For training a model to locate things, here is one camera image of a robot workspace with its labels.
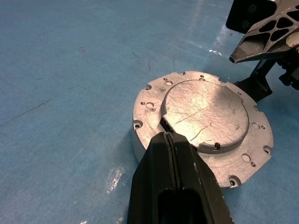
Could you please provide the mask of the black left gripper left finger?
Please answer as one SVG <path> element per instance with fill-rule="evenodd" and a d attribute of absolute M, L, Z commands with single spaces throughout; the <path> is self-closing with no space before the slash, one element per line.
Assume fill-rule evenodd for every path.
<path fill-rule="evenodd" d="M 155 135 L 132 179 L 128 224 L 173 224 L 176 180 L 168 133 Z"/>

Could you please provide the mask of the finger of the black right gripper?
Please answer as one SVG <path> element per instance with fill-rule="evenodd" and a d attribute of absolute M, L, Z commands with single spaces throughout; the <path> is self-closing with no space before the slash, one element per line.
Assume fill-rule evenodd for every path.
<path fill-rule="evenodd" d="M 276 25 L 272 17 L 277 8 L 277 0 L 234 0 L 226 27 L 244 35 L 269 32 Z"/>
<path fill-rule="evenodd" d="M 251 26 L 230 56 L 232 63 L 277 59 L 299 46 L 299 6 L 278 5 Z"/>

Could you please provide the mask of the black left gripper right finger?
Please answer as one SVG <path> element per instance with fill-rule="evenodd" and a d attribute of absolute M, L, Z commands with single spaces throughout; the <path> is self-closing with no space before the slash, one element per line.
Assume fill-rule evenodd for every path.
<path fill-rule="evenodd" d="M 185 136 L 170 133 L 176 172 L 176 224 L 231 224 L 229 209 L 209 166 L 201 159 Z"/>

